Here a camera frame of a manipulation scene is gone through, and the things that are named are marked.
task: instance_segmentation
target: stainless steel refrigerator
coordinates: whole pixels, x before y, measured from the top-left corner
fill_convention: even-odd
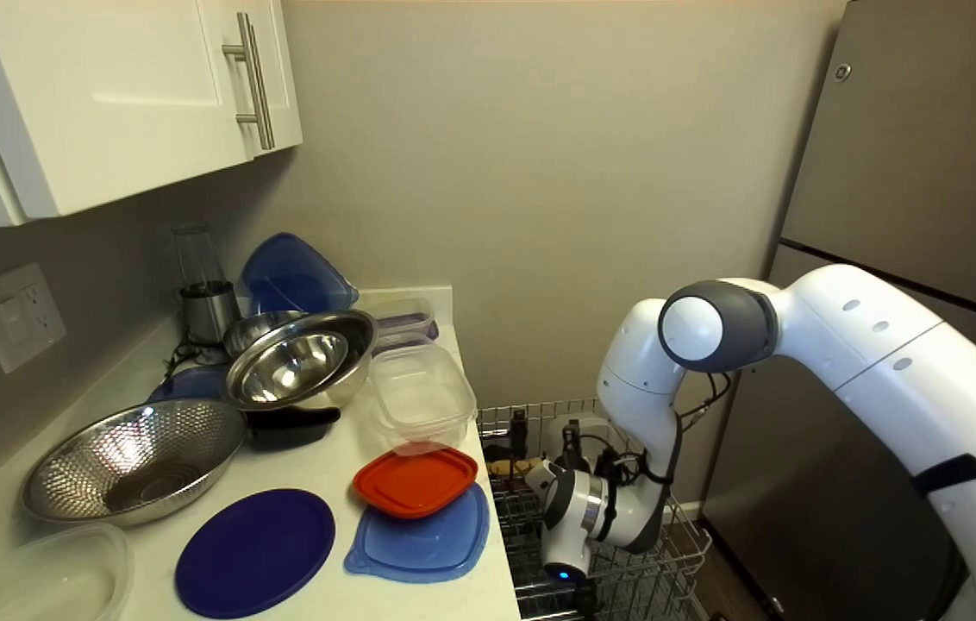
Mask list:
[[[844,11],[769,279],[830,262],[976,342],[976,0]],[[915,621],[949,551],[901,464],[785,359],[741,374],[702,511],[789,621]]]

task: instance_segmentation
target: floor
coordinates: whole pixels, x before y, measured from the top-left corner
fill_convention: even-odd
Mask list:
[[[698,570],[696,597],[708,616],[721,613],[726,621],[768,621],[717,546],[710,547]]]

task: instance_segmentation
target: blue container lid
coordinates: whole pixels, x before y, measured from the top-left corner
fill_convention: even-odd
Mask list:
[[[220,398],[220,386],[227,374],[228,367],[225,365],[192,367],[178,371],[158,385],[150,393],[147,402],[150,404],[164,398]]]
[[[254,313],[345,310],[358,290],[300,237],[278,233],[262,242],[243,267]]]
[[[398,519],[367,508],[342,563],[350,574],[425,585],[468,574],[488,539],[488,500],[473,484],[443,510]]]
[[[335,516],[304,490],[237,500],[204,523],[178,558],[185,608],[239,618],[280,604],[319,571],[335,542]]]

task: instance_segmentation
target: countertop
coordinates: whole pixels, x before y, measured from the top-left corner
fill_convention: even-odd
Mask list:
[[[440,324],[437,342],[460,363],[448,287],[434,288],[445,290],[441,292],[445,298],[441,301],[444,311],[435,307]],[[35,461],[86,424],[145,400],[160,381],[162,359],[169,355],[179,336],[176,319],[162,323],[144,342],[136,343],[124,361],[89,386],[82,398],[0,467],[0,555],[59,530],[57,526],[32,519],[19,506],[20,486]],[[255,452],[244,444],[222,479],[195,503],[156,522],[127,528],[125,533],[134,551],[135,578],[122,621],[201,618],[185,609],[173,591],[174,565],[182,548],[197,528],[223,507],[253,492],[278,487],[303,488],[325,499],[335,514],[335,543],[319,573],[303,589],[282,604],[250,618],[256,621],[282,618],[517,621],[518,604],[492,503],[488,504],[491,530],[484,553],[464,577],[434,585],[405,585],[372,575],[347,574],[342,569],[342,559],[365,510],[365,505],[351,490],[351,480],[359,468],[386,451],[380,436],[369,427],[375,406],[371,386],[366,384],[343,409],[342,420],[322,440],[282,452]],[[490,499],[491,489],[475,424],[469,424],[458,449],[477,461],[477,484]]]

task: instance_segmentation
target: dishwasher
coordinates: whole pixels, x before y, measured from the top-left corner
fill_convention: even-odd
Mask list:
[[[607,543],[593,542],[591,571],[583,582],[552,580],[544,573],[542,506],[524,483],[521,464],[539,457],[554,459],[564,444],[562,431],[566,425],[579,428],[584,436],[602,437],[599,443],[579,442],[588,461],[604,442],[619,452],[641,449],[637,441],[607,419],[595,398],[506,405],[477,413],[480,443],[485,462],[489,462],[492,500],[523,620],[704,620],[704,611],[694,598],[694,586],[711,538],[685,517],[674,496],[665,507],[660,540],[647,553],[633,555]]]

